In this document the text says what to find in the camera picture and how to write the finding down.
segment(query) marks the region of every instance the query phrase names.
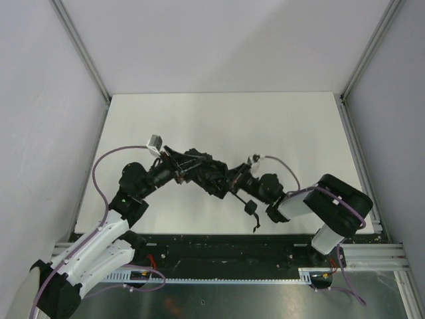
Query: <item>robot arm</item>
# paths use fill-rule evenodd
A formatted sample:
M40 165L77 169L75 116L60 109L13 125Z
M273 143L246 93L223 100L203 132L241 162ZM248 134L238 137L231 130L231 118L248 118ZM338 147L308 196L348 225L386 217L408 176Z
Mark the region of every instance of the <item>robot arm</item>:
M145 258L145 240L130 229L148 207L145 198L173 179L177 183L192 181L221 199L227 193L236 195L240 190L245 191L268 205L267 215L275 223L315 213L325 226L309 246L307 257L313 264L322 261L344 237L354 235L361 228L361 222L340 205L341 202L348 203L362 217L372 208L372 202L365 194L332 175L324 175L315 187L304 192L289 194L284 193L276 174L268 173L260 178L251 174L260 156L252 156L247 163L228 169L225 163L195 149L182 154L164 146L160 152L161 144L161 138L154 136L147 147L158 157L155 162L159 162L148 171L140 163L129 163L124 167L120 188L109 204L105 223L97 226L97 231L95 228L94 232L82 236L51 263L38 261L34 265L40 268L40 282L44 283L63 263L51 276L37 304L52 319L69 318L88 291L109 273ZM246 203L245 212L253 215L255 210L253 201ZM72 258L66 260L69 252L80 245Z

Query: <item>white table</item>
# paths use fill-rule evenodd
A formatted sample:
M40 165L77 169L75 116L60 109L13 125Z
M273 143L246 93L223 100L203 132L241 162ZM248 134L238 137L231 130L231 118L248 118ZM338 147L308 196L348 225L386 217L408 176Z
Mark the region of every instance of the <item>white table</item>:
M361 188L330 92L115 95L96 158L120 146L145 145L152 134L160 135L174 150L196 148L230 168L252 154L277 156L294 170L302 187L331 173ZM107 157L97 172L107 198L116 194L127 163L139 161L148 169L153 160L145 150L125 150ZM266 172L277 173L285 191L295 189L295 181L279 163L265 159L257 175ZM232 195L221 200L194 183L177 185L172 181L146 201L149 209L133 226L137 233L252 234L256 224ZM259 205L261 227L256 234L313 234L323 224L313 214L275 224L264 210L265 206ZM90 180L75 232L88 231L103 212L102 200ZM367 227L359 233L373 233L370 218L366 221Z

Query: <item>white wall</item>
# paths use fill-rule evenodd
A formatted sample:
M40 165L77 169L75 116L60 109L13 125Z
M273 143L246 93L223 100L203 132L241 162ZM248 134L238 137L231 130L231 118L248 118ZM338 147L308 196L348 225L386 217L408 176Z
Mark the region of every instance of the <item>white wall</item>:
M112 94L340 93L389 0L64 0Z
M0 10L0 318L78 200L104 105L47 0Z
M408 0L349 98L382 214L425 299L425 1Z

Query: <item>gray floor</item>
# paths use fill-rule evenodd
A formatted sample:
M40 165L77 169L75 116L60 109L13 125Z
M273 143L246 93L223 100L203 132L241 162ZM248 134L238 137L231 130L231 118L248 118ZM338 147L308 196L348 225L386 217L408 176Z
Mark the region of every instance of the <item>gray floor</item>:
M72 319L407 318L392 272L356 272L350 278L367 307L342 292L314 293L304 285L168 284L147 293L109 290L83 300ZM333 285L345 286L341 274Z

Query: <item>white tabletop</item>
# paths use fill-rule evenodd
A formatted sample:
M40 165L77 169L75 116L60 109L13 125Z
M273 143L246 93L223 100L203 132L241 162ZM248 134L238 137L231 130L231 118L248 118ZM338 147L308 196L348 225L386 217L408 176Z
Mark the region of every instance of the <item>white tabletop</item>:
M145 145L152 134L184 152L196 148L229 168L252 154L283 159L301 186L331 173L361 189L353 158L330 92L308 93L196 93L123 94L112 99L96 158L127 145ZM154 157L146 150L124 150L107 157L98 167L98 183L109 200L118 190L122 168L138 161L149 169ZM285 191L296 183L277 162L265 159L258 176L277 173ZM250 197L241 191L241 197ZM150 195L149 209L133 226L137 233L252 234L255 219L228 194L210 196L194 183L174 181ZM313 214L275 224L258 205L261 227L256 234L315 233L323 222ZM93 227L104 212L103 202L90 180L76 233ZM373 233L371 220L360 233Z

